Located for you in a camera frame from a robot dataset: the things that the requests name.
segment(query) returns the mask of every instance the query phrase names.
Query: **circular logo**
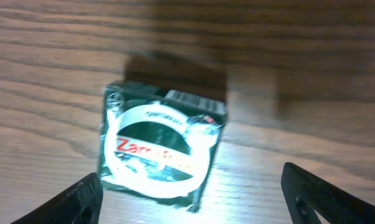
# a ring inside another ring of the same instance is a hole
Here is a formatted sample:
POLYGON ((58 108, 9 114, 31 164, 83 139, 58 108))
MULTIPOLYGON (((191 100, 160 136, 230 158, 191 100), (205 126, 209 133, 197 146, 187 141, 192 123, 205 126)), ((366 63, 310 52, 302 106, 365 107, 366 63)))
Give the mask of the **circular logo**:
POLYGON ((125 103, 125 99, 120 93, 112 93, 106 99, 106 104, 110 108, 119 108, 125 103))

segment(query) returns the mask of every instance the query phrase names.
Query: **wood grain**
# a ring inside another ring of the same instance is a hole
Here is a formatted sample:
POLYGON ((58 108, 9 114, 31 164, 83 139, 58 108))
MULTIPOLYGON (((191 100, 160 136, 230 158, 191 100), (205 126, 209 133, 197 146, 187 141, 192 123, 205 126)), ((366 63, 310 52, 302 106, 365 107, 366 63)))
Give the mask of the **wood grain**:
POLYGON ((375 0, 0 0, 0 223, 96 169, 123 78, 227 84, 229 125, 199 214, 105 192, 101 223, 291 223, 287 161, 375 204, 375 0))

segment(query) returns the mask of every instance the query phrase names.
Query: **brown wood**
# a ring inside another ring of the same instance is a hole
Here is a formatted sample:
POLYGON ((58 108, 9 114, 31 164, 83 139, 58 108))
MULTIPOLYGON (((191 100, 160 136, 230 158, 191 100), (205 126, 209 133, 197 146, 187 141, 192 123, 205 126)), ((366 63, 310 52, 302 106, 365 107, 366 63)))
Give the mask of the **brown wood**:
POLYGON ((96 170, 123 78, 229 124, 201 213, 105 192, 101 223, 290 223, 287 161, 375 204, 375 0, 0 0, 0 223, 96 170))

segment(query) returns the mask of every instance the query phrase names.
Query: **small package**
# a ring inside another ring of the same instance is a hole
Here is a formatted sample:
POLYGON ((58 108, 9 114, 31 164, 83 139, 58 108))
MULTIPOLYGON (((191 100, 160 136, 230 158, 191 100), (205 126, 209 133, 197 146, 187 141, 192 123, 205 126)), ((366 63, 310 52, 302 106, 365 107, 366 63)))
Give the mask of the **small package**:
POLYGON ((108 85, 103 187, 197 212, 226 118, 221 101, 132 81, 108 85))

